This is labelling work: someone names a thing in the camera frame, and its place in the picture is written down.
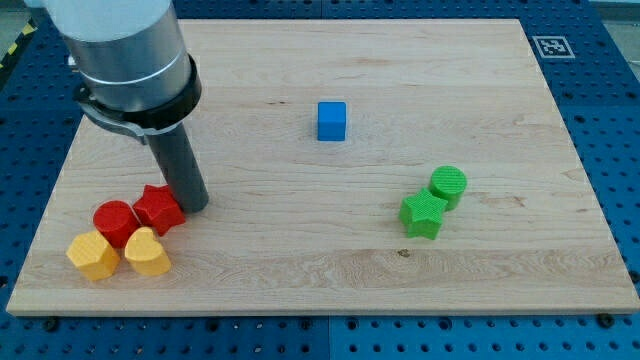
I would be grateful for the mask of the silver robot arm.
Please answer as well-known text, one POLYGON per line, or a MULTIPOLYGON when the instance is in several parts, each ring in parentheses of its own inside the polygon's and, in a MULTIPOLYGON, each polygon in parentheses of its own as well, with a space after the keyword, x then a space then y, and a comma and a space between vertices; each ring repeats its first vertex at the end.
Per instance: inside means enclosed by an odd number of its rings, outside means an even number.
POLYGON ((170 0, 24 0, 51 20, 81 76, 74 99, 97 126, 145 141, 171 132, 200 100, 170 0))

